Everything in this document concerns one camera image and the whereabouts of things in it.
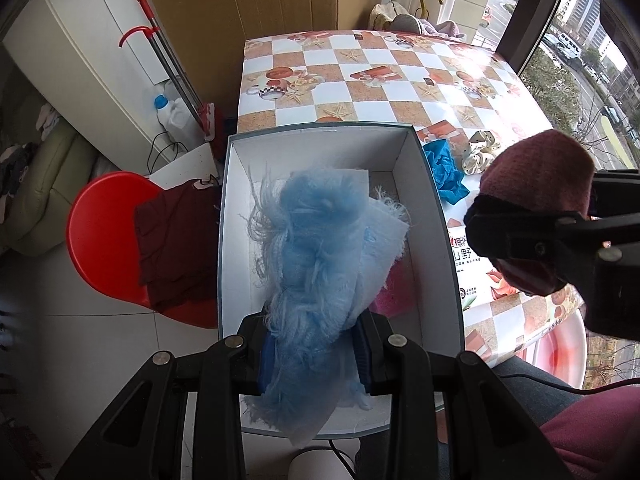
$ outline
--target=white plastic jug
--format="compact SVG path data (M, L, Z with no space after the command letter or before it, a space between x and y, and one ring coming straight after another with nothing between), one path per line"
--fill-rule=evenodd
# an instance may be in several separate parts
M154 100L158 121L169 132L175 142L181 142L188 151L204 143L204 133L193 118L181 97L169 101L160 94Z

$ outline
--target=table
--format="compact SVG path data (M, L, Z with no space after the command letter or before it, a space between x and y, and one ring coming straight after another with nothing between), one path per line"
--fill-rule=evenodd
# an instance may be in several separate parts
M249 40L240 91L238 132L315 121L408 123L423 144L446 138L460 152L478 130L491 130L503 150L551 127L497 54L405 33L323 30ZM478 174L465 176L471 193L442 208L465 345L494 366L537 341L582 300L572 286L530 298L471 250L462 221L479 182Z

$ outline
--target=cardboard box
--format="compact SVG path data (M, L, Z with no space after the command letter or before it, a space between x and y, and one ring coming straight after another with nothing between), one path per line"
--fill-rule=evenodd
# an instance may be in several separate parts
M373 123L313 123L231 136L226 155L218 253L218 331L235 334L244 316L259 312L265 288L255 274L257 246L247 234L254 206L251 179L258 186L267 171L286 179L309 168L363 169L370 187L382 186L411 218L405 258L413 273L416 305L391 319L398 333L423 348L457 355L463 349L463 321L449 235L431 170L411 126ZM390 398L373 397L374 408L337 408L318 438L353 438L388 427ZM241 406L241 413L246 410ZM273 434L242 415L242 430Z
M238 113L244 42L306 30L366 28L380 0L152 0L203 102Z

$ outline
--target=teal cloth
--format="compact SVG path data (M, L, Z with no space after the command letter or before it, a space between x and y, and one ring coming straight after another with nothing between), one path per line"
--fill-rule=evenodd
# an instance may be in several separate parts
M467 196L469 190L462 184L465 174L456 168L446 139L429 142L422 149L427 156L440 198L454 205Z

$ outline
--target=red car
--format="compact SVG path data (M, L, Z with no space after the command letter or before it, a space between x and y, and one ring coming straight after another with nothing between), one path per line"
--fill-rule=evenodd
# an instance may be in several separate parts
M482 20L480 21L480 27L488 27L491 22L492 14L491 7L486 6L484 8L484 12L482 13Z

